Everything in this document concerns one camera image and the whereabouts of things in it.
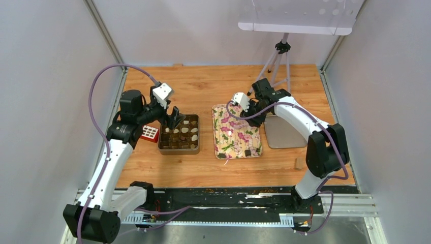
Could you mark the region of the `floral patterned tray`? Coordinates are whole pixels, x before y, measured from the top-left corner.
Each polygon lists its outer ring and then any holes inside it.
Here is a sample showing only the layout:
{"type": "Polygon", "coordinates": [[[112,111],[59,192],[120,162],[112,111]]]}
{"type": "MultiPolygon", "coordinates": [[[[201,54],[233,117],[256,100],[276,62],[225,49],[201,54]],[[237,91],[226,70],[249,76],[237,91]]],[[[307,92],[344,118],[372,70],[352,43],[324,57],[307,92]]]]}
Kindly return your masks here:
{"type": "Polygon", "coordinates": [[[249,126],[245,120],[237,120],[230,115],[239,116],[240,107],[219,104],[211,109],[214,136],[214,153],[219,160],[255,158],[263,153],[259,128],[249,126]],[[250,149],[252,155],[244,156],[250,149]]]}

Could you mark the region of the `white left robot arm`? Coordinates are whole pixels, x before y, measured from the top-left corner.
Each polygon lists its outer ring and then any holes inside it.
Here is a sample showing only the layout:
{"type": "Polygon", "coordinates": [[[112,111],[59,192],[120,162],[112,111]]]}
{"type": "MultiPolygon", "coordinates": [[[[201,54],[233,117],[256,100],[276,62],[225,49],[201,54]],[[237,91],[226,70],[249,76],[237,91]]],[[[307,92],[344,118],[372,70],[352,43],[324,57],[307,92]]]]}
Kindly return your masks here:
{"type": "Polygon", "coordinates": [[[120,231],[120,224],[135,209],[152,209],[156,203],[153,185],[134,181],[126,192],[113,199],[122,169],[143,134],[143,127],[154,121],[174,129],[185,118],[177,107],[168,114],[170,88],[150,89],[147,102],[141,91],[122,93],[119,110],[104,139],[103,156],[89,185],[75,204],[66,205],[63,217],[78,243],[84,240],[112,243],[120,231]]]}

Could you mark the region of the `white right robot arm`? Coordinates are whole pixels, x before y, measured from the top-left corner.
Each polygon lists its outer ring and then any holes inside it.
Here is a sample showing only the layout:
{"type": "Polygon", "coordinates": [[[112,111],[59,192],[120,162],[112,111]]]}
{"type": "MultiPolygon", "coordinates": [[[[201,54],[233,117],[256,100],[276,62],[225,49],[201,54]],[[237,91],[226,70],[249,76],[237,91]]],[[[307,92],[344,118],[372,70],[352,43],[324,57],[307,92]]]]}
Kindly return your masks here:
{"type": "Polygon", "coordinates": [[[307,171],[292,188],[290,205],[296,212],[309,208],[319,191],[338,171],[347,180],[346,165],[350,161],[345,129],[340,124],[329,124],[314,116],[284,88],[275,89],[264,78],[252,84],[251,93],[235,93],[234,105],[240,107],[240,120],[252,127],[259,127],[267,120],[268,113],[281,118],[306,141],[305,163],[307,171]]]}

